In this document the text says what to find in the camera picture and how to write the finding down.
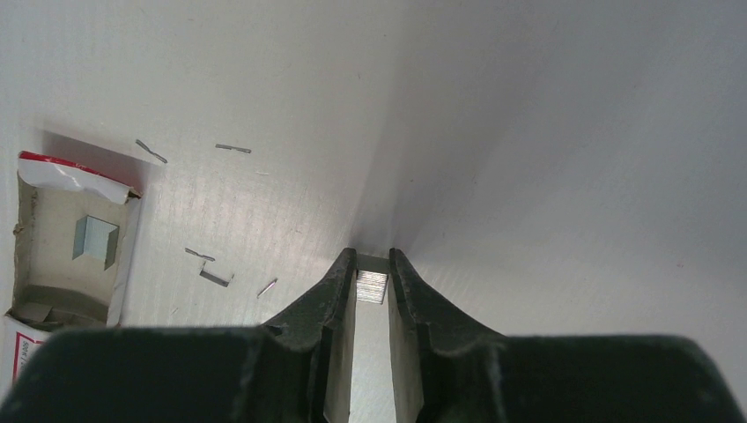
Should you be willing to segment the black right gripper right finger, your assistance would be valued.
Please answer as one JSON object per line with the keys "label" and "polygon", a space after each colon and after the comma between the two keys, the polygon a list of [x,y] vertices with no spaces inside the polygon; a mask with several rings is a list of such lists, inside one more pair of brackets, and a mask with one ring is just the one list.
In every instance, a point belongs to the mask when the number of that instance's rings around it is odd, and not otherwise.
{"label": "black right gripper right finger", "polygon": [[509,337],[389,252],[389,335],[399,422],[742,422],[689,338]]}

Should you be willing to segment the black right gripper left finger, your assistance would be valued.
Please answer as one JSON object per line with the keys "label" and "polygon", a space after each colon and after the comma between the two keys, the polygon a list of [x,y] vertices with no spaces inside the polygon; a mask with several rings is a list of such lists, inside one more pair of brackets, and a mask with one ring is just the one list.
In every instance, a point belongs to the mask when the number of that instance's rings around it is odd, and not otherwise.
{"label": "black right gripper left finger", "polygon": [[254,327],[67,330],[31,358],[4,422],[345,422],[357,255]]}

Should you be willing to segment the silver staple strip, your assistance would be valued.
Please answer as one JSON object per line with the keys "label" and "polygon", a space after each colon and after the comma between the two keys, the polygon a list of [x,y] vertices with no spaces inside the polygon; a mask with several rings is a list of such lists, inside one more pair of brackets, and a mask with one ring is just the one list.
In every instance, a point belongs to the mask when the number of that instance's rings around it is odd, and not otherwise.
{"label": "silver staple strip", "polygon": [[356,296],[358,301],[381,305],[385,300],[388,279],[387,258],[357,255]]}

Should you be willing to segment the red white staples box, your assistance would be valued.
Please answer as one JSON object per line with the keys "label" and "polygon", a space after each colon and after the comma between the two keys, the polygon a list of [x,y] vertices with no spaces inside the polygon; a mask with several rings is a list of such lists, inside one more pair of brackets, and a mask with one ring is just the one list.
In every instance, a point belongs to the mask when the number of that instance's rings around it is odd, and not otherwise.
{"label": "red white staples box", "polygon": [[133,161],[118,153],[85,164],[19,154],[2,390],[53,332],[121,323],[143,197],[137,174],[124,170]]}

